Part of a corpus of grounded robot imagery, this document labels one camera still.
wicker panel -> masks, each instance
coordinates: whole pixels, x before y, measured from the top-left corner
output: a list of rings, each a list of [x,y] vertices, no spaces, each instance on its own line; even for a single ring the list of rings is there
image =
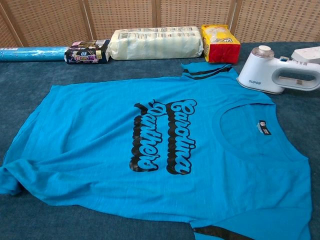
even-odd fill
[[[88,1],[98,39],[111,38],[115,30],[151,28],[151,0]]]
[[[161,0],[161,27],[226,24],[231,0]]]
[[[0,48],[17,47],[17,43],[7,27],[3,17],[0,15]]]
[[[69,46],[88,40],[77,0],[8,0],[29,46]]]
[[[320,0],[243,0],[235,29],[240,42],[316,41]]]

plastic-wrapped paper rolls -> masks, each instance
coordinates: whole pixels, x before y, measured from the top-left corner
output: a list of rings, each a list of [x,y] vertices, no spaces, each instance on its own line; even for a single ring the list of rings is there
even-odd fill
[[[67,46],[0,47],[0,62],[64,61]]]
[[[108,51],[115,60],[196,58],[203,42],[196,26],[121,29]]]

blue t-shirt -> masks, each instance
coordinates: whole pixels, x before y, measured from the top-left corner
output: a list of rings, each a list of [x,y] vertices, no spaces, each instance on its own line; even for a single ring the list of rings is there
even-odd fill
[[[21,183],[49,205],[186,222],[197,240],[309,239],[308,159],[275,104],[228,64],[182,67],[181,77],[53,86],[5,155],[0,193]]]

blue roll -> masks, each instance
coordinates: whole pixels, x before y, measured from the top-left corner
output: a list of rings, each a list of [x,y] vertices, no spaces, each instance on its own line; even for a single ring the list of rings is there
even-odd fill
[[[2,47],[0,62],[64,61],[67,46]]]

garment steamer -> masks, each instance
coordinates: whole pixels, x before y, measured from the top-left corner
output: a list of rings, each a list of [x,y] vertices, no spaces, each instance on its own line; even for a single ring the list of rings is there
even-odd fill
[[[240,85],[269,94],[281,94],[285,89],[312,91],[320,88],[320,64],[289,60],[288,57],[274,57],[270,47],[255,47],[237,78]],[[302,80],[280,76],[283,73],[313,76],[312,80]]]

